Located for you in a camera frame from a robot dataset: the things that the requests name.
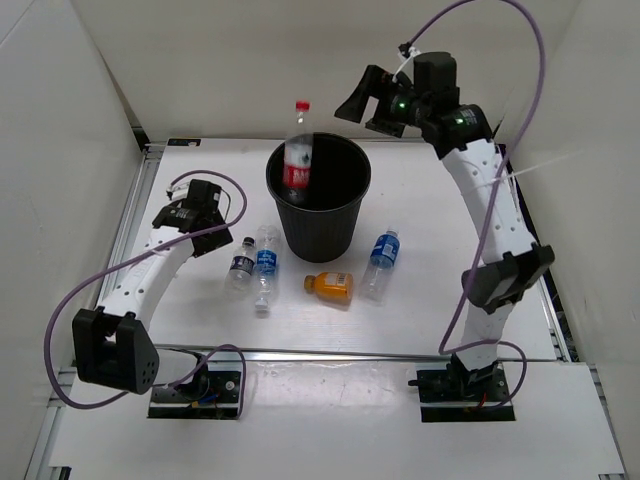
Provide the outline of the small black cap water bottle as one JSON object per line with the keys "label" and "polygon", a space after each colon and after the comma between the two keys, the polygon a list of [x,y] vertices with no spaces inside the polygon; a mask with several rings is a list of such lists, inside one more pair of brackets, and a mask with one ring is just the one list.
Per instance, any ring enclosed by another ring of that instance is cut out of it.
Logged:
{"label": "small black cap water bottle", "polygon": [[249,291],[256,263],[256,253],[256,241],[253,237],[245,237],[241,245],[234,251],[225,279],[226,293],[232,300],[243,298]]}

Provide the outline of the red cap water bottle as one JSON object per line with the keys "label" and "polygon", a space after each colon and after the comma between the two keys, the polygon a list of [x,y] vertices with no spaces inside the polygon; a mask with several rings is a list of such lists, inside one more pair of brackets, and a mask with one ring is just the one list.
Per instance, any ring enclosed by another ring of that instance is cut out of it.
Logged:
{"label": "red cap water bottle", "polygon": [[282,185],[289,203],[302,205],[310,183],[314,134],[309,122],[311,103],[297,100],[294,129],[284,144]]}

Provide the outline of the blue cap water bottle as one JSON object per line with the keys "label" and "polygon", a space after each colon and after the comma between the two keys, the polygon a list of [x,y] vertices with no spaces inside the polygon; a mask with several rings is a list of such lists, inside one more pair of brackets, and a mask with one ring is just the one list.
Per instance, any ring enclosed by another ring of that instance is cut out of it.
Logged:
{"label": "blue cap water bottle", "polygon": [[399,232],[396,228],[388,228],[377,238],[360,284],[359,293],[362,298],[377,303],[383,300],[399,250]]}

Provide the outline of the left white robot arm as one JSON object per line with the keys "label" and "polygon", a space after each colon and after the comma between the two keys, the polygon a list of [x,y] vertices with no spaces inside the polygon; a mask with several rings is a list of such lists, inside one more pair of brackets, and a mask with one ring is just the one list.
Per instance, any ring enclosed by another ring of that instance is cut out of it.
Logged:
{"label": "left white robot arm", "polygon": [[170,246],[184,234],[223,223],[218,206],[172,202],[152,222],[145,244],[151,255],[129,267],[116,288],[94,310],[72,321],[79,378],[91,384],[143,394],[159,371],[160,358],[148,335],[151,318],[177,271],[191,257],[232,242],[227,229]]}

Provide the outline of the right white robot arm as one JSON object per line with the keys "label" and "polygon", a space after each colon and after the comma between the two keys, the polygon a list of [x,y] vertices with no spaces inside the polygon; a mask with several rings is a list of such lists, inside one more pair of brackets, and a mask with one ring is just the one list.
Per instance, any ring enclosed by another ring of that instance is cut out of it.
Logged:
{"label": "right white robot arm", "polygon": [[551,246],[539,244],[518,212],[505,172],[506,159],[492,138],[483,110],[459,100],[455,66],[419,67],[424,79],[410,81],[375,65],[366,67],[354,92],[336,110],[359,123],[371,99],[377,106],[366,127],[399,137],[418,128],[452,176],[478,235],[456,315],[466,317],[461,344],[447,344],[452,320],[439,346],[449,356],[444,390],[470,400],[494,380],[498,347],[507,319],[525,292],[555,260]]}

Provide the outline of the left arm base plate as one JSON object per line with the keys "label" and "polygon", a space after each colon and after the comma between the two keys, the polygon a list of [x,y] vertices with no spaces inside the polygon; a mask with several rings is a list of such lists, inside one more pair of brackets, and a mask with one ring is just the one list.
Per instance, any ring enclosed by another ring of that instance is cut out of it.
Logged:
{"label": "left arm base plate", "polygon": [[154,387],[147,418],[154,420],[238,420],[244,390],[240,360],[208,362],[188,383]]}

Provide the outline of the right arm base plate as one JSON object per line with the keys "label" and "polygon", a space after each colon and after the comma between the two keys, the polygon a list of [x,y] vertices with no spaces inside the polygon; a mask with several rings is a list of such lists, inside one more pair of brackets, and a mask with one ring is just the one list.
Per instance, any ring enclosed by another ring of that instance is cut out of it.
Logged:
{"label": "right arm base plate", "polygon": [[463,390],[443,364],[421,367],[408,381],[419,397],[422,423],[513,422],[514,407],[501,366],[489,380]]}

